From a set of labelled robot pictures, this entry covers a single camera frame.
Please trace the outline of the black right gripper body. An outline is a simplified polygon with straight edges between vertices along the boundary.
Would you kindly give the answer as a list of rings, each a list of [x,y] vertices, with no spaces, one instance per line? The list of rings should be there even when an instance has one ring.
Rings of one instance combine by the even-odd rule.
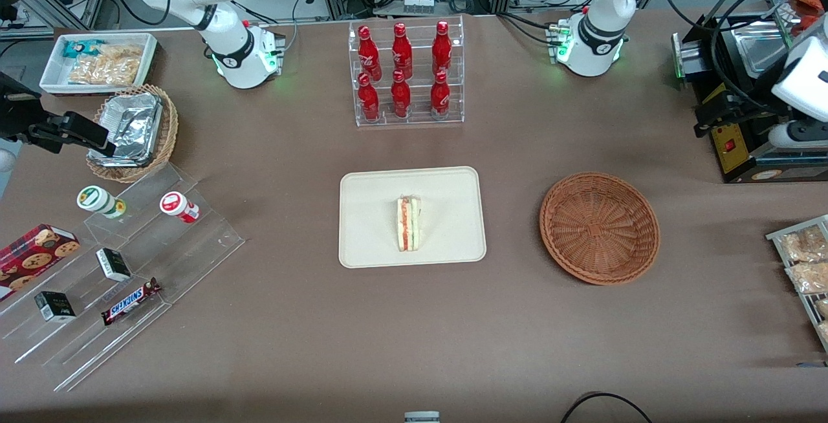
[[[1,138],[16,141],[32,125],[43,122],[41,94],[1,74]]]

